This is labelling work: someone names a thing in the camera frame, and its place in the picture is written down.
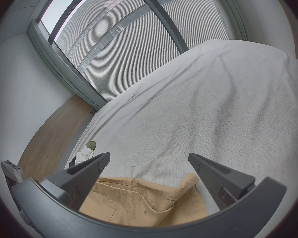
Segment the white bed sheet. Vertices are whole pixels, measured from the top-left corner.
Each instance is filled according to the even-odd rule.
[[[65,168],[89,140],[110,152],[104,177],[178,186],[197,153],[289,185],[298,175],[298,60],[271,46],[209,40],[163,65],[93,117]],[[209,214],[218,211],[197,185]]]

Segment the building facade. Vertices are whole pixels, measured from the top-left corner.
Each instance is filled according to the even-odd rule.
[[[212,0],[157,1],[188,48],[209,39],[228,39]],[[86,0],[56,44],[107,101],[179,55],[143,0]]]

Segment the tan pants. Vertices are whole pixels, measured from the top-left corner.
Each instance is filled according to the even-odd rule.
[[[208,216],[195,185],[199,178],[187,174],[179,187],[139,178],[100,177],[80,212],[111,223],[156,227],[183,224]]]

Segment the sky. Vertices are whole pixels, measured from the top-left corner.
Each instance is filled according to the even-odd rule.
[[[61,17],[61,15],[63,14],[63,12],[66,10],[66,8],[71,4],[73,0],[53,0],[50,4],[50,6],[48,7],[48,9],[46,10],[46,12],[44,13],[43,17],[42,17],[42,22],[44,24],[44,26],[46,27],[46,29],[48,30],[49,33],[52,32],[54,26],[56,25],[58,19]],[[75,10],[73,10],[71,12],[71,14],[69,15],[69,17],[67,18],[67,20],[64,22],[62,28],[60,29],[57,37],[59,36],[60,32],[62,31],[62,29],[64,28],[64,26],[66,25],[66,23],[68,22],[68,20],[72,17],[72,15],[75,13],[75,11],[85,2],[86,0],[82,0],[78,6],[75,8]]]

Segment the wooden panel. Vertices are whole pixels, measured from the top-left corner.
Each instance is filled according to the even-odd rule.
[[[31,139],[18,163],[25,178],[41,181],[54,173],[64,150],[92,109],[74,95],[49,117]]]

